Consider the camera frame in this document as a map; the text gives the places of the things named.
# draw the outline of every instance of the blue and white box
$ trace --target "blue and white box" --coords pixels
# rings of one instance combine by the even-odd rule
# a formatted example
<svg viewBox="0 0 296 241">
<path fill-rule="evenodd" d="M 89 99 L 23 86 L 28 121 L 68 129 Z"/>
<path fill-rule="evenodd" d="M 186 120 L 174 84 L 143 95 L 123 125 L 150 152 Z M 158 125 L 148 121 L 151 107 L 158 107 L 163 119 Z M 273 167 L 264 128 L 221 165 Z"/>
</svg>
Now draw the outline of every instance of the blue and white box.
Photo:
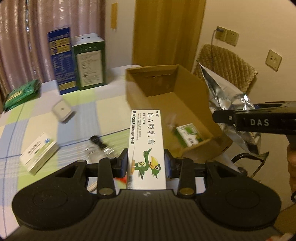
<svg viewBox="0 0 296 241">
<path fill-rule="evenodd" d="M 47 36 L 54 75 L 61 95 L 78 90 L 71 52 L 70 28 L 51 31 Z"/>
</svg>

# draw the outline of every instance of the table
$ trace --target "table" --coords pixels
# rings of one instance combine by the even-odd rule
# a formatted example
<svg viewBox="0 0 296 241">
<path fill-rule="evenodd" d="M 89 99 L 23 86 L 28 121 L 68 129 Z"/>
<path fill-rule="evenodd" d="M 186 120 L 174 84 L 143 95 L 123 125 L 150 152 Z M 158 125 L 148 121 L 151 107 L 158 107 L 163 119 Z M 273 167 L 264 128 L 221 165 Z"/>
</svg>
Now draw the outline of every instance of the table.
<svg viewBox="0 0 296 241">
<path fill-rule="evenodd" d="M 125 69 L 113 68 L 108 85 L 60 95 L 56 81 L 41 85 L 41 96 L 3 113 L 0 117 L 0 236 L 5 238 L 18 224 L 11 202 L 18 190 L 79 159 L 93 135 L 110 143 L 117 153 L 128 147 L 131 109 L 125 97 Z M 65 99 L 76 114 L 66 124 L 51 113 L 52 106 Z M 54 138 L 60 149 L 36 175 L 19 161 L 21 153 L 43 132 Z M 125 183 L 115 182 L 116 188 Z"/>
</svg>

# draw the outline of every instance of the green cartoon bird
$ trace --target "green cartoon bird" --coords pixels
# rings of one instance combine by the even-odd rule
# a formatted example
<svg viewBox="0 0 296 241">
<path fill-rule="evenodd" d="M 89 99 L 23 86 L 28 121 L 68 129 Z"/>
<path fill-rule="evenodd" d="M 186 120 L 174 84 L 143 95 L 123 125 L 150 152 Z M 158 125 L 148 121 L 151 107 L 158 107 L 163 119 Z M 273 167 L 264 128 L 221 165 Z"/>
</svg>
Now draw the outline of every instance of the green cartoon bird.
<svg viewBox="0 0 296 241">
<path fill-rule="evenodd" d="M 143 179 L 145 171 L 147 171 L 149 168 L 151 168 L 152 175 L 156 176 L 156 178 L 157 178 L 157 174 L 161 170 L 161 167 L 160 167 L 160 164 L 158 163 L 157 159 L 154 158 L 153 156 L 151 156 L 151 162 L 149 162 L 148 157 L 149 157 L 149 153 L 151 150 L 152 150 L 152 148 L 149 149 L 148 151 L 143 152 L 143 156 L 145 158 L 145 161 L 140 161 L 138 163 L 135 163 L 135 160 L 132 160 L 131 174 L 133 174 L 133 172 L 135 170 L 137 170 L 137 171 L 139 171 L 139 177 L 141 176 L 141 179 Z"/>
</svg>

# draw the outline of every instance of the white small box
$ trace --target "white small box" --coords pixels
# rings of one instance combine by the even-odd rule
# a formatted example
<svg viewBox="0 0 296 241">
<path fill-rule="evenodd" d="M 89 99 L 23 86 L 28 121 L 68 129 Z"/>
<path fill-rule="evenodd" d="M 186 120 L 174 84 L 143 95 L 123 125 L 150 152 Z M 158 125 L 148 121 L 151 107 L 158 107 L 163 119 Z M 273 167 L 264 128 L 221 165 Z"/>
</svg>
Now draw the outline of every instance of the white small box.
<svg viewBox="0 0 296 241">
<path fill-rule="evenodd" d="M 63 122 L 73 113 L 73 110 L 65 100 L 61 99 L 52 107 L 52 112 L 59 121 Z"/>
<path fill-rule="evenodd" d="M 160 110 L 132 110 L 127 189 L 166 189 Z"/>
<path fill-rule="evenodd" d="M 24 151 L 20 161 L 28 172 L 35 175 L 58 149 L 57 142 L 43 133 Z"/>
</svg>

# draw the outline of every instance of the curtain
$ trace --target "curtain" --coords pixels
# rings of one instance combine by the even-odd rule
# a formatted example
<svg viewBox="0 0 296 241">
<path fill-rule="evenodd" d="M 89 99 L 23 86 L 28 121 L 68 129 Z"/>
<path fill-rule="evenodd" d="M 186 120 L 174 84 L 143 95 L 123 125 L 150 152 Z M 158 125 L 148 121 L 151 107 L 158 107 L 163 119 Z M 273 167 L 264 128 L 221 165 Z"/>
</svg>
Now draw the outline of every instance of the curtain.
<svg viewBox="0 0 296 241">
<path fill-rule="evenodd" d="M 0 88 L 0 114 L 3 112 L 3 98 L 2 98 L 3 94 L 1 92 L 1 88 Z"/>
<path fill-rule="evenodd" d="M 47 33 L 70 26 L 71 36 L 104 38 L 105 0 L 3 0 L 0 3 L 0 88 L 55 79 Z"/>
</svg>

